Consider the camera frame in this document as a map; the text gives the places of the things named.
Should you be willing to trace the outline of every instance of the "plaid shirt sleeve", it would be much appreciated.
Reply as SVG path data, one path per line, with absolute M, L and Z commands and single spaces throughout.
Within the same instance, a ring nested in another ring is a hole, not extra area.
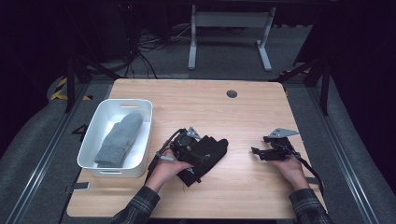
M 143 186 L 124 209 L 111 218 L 111 224 L 144 224 L 154 210 L 160 196 Z
M 312 189 L 299 189 L 290 196 L 297 223 L 333 223 Z

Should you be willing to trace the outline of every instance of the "right hand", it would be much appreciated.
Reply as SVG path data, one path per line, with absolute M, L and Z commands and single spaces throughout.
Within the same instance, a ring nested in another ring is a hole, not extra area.
M 171 149 L 165 150 L 163 155 L 175 159 L 175 155 Z M 168 180 L 173 178 L 180 171 L 191 167 L 191 164 L 176 159 L 174 161 L 158 160 L 157 166 L 154 168 L 154 171 L 145 185 L 158 193 L 163 184 Z
M 268 161 L 273 164 L 282 175 L 291 183 L 294 190 L 309 189 L 309 184 L 306 181 L 303 166 L 295 158 L 290 157 L 284 161 Z

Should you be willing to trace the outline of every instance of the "table surface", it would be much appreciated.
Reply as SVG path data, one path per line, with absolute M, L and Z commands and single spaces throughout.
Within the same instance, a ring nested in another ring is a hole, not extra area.
M 235 98 L 227 91 L 237 92 Z M 292 187 L 280 172 L 251 152 L 271 148 L 262 137 L 276 128 L 298 131 L 283 87 L 275 82 L 118 79 L 111 99 L 146 99 L 153 104 L 148 164 L 178 129 L 193 126 L 201 136 L 229 141 L 227 154 L 189 188 L 176 176 L 160 191 L 151 217 L 170 218 L 294 218 Z M 289 137 L 308 162 L 301 136 Z M 306 176 L 311 173 L 304 169 Z M 95 177 L 82 169 L 67 208 L 71 217 L 112 217 L 144 184 L 138 178 Z M 324 204 L 317 185 L 312 185 Z

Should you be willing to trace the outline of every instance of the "white metal frame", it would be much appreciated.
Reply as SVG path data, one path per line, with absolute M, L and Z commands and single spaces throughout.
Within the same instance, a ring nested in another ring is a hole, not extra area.
M 275 16 L 276 8 L 272 7 L 269 12 L 207 12 L 197 11 L 196 5 L 191 11 L 191 46 L 189 57 L 189 69 L 195 69 L 195 59 L 197 53 L 196 28 L 202 27 L 248 27 L 263 28 L 261 40 L 257 40 L 257 48 L 262 57 L 264 70 L 272 70 L 265 43 L 270 33 L 271 25 Z

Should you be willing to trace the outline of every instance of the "wrist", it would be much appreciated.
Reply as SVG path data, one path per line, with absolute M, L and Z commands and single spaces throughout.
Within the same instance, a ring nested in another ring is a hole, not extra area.
M 293 186 L 294 190 L 299 189 L 310 189 L 308 181 L 306 181 L 305 176 L 296 176 L 289 180 L 291 185 Z
M 160 192 L 160 189 L 163 187 L 163 184 L 164 183 L 162 181 L 159 181 L 156 178 L 150 177 L 148 179 L 148 181 L 146 182 L 145 186 L 158 193 L 158 192 Z

